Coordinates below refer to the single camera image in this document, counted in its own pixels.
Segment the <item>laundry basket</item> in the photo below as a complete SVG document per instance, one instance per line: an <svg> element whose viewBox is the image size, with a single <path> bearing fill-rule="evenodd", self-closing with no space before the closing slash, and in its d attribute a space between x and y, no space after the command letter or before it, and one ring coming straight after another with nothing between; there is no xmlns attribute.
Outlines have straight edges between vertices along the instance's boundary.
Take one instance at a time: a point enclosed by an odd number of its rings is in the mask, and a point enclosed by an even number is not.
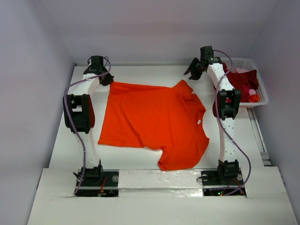
<svg viewBox="0 0 300 225"><path fill-rule="evenodd" d="M231 63L229 61L228 58L221 58L222 62L224 62L228 69L230 68L231 66ZM247 70L254 70L256 68L254 62L250 59L244 59L244 58L232 58L232 61L233 61L233 67L234 68L243 68L243 69L247 69ZM266 93L266 89L264 88L264 85L263 85L263 82L260 78L260 75L259 75L259 71L257 70L257 80L258 80L258 89L256 90L256 93L259 95L260 97L260 100L259 102L256 102L256 103L251 103L251 102L241 102L240 103L240 107L242 108L252 108L252 107L255 107L257 105L265 105L268 103L268 96L267 96L267 93Z"/></svg>

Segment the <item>gray wall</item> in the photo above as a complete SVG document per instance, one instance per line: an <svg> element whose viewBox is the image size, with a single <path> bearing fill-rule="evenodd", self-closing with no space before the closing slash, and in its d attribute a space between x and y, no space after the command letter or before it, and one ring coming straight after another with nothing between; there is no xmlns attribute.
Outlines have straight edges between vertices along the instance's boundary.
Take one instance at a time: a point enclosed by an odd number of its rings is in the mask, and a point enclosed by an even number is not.
<svg viewBox="0 0 300 225"><path fill-rule="evenodd" d="M39 0L0 3L0 224L26 224L74 64Z"/></svg>
<svg viewBox="0 0 300 225"><path fill-rule="evenodd" d="M262 135L300 222L300 1L280 0L252 46L269 103L255 108Z"/></svg>
<svg viewBox="0 0 300 225"><path fill-rule="evenodd" d="M277 0L43 0L75 62L190 62L212 45L246 56Z"/></svg>

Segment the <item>orange shirt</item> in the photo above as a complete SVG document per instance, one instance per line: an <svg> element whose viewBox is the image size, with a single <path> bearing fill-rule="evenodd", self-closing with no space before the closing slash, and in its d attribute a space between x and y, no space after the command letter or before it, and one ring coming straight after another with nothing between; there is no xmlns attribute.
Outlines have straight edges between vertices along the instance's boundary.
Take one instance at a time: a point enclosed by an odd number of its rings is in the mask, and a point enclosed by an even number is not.
<svg viewBox="0 0 300 225"><path fill-rule="evenodd" d="M98 144L163 150L163 171L194 167L209 138L205 108L192 91L184 80L172 88L113 82Z"/></svg>

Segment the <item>purple cable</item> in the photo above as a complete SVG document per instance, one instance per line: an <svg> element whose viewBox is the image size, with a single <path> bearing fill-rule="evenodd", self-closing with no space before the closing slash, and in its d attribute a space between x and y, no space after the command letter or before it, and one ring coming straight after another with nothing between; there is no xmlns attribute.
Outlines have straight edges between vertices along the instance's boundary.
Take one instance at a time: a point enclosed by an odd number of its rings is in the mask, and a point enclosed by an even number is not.
<svg viewBox="0 0 300 225"><path fill-rule="evenodd" d="M106 58L106 61L108 62L108 65L109 65L109 69L107 72L105 72L104 74L100 74L100 75L96 75L96 76L92 76L90 77L89 79L94 79L94 78L97 78L97 77L100 77L100 76L105 76L106 74L109 73L109 71L111 70L112 66L111 66L111 63L109 62L108 58ZM81 142L81 145L83 147L83 169L82 169L82 174L81 174L81 177L80 177L80 180L79 180L79 183L78 183L78 186L74 192L74 194L77 193L77 191L79 190L80 186L81 186L81 183L83 181L83 176L84 176L84 173L85 173L85 161L86 161L86 148L85 148L85 145L84 145L84 142L83 142L83 139L80 137L75 125L74 125L74 122L72 120L72 117L71 117L71 114L70 114L70 111L69 111L69 107L68 107L68 104L67 104L67 94L68 94L68 91L69 91L69 88L76 85L76 84L79 84L79 83L82 83L82 82L85 82L87 81L87 79L83 79L81 81L77 81L75 83L72 83L70 84L68 87L66 87L65 89L65 92L64 92L64 103L65 103L65 106L66 106L66 112L67 112L67 117L69 118L70 120L70 123L71 123L71 126L75 132L75 134L77 135L79 141Z"/></svg>
<svg viewBox="0 0 300 225"><path fill-rule="evenodd" d="M231 62L230 70L228 70L228 71L224 74L224 76L221 77L221 79L219 80L219 82L217 83L217 86L216 86L216 94L215 94L215 102L216 102L216 104L215 104L215 105L216 105L216 112L218 112L218 105L217 105L217 102L218 102L218 90L219 90L219 88L220 88L220 84L221 84L223 78L226 77L227 74L228 74L229 72L232 72L232 71L233 71L233 61L232 61L232 59L231 59L226 53L224 53L224 52L222 52L222 51L214 50L214 52L219 52L219 53L224 54L225 56L227 56L227 57L229 58L229 60L230 60L230 62ZM249 179L249 177L250 177L250 174L251 174L251 162L250 162L250 159L249 159L249 157L247 156L247 154L246 154L246 153L238 146L238 144L234 141L234 139L229 135L229 133L228 133L228 132L225 130L225 128L223 127L223 125L222 125L222 123L221 123L221 119L220 119L219 113L216 113L216 114L217 114L217 121L218 121L220 127L222 128L222 130L224 131L224 133L229 137L229 139L230 139L230 140L233 142L233 144L238 148L238 150L240 150L240 152L246 157L246 159L247 159L247 161L248 161L248 163L249 163L249 173L248 173L248 176L247 176L246 180L245 180L244 183L242 183L238 188L236 188L236 189L233 190L232 192L229 192L229 193L227 193L226 195L224 195L224 196L228 196L228 195L231 195L231 194L233 194L234 192L236 192L236 191L238 191L238 190L241 190L241 189L245 186L245 184L247 183L247 181L248 181L248 179Z"/></svg>

